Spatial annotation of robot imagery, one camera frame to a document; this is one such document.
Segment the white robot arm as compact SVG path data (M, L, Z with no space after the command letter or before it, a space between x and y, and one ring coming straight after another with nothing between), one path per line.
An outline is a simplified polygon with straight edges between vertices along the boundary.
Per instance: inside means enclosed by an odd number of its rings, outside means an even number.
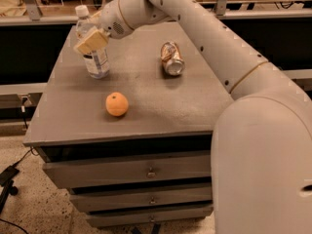
M279 68L195 0L113 0L93 19L81 54L142 25L176 20L230 104L214 126L216 234L312 233L312 100Z

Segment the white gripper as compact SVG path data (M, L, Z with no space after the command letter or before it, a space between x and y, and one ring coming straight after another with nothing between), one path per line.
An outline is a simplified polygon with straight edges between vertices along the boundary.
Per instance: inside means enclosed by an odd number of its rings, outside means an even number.
M120 0L107 3L101 11L91 15L90 21L94 25L100 25L103 29L95 26L86 32L76 29L77 43L73 49L81 55L104 48L108 44L109 35L111 38L121 39L134 32L122 15Z

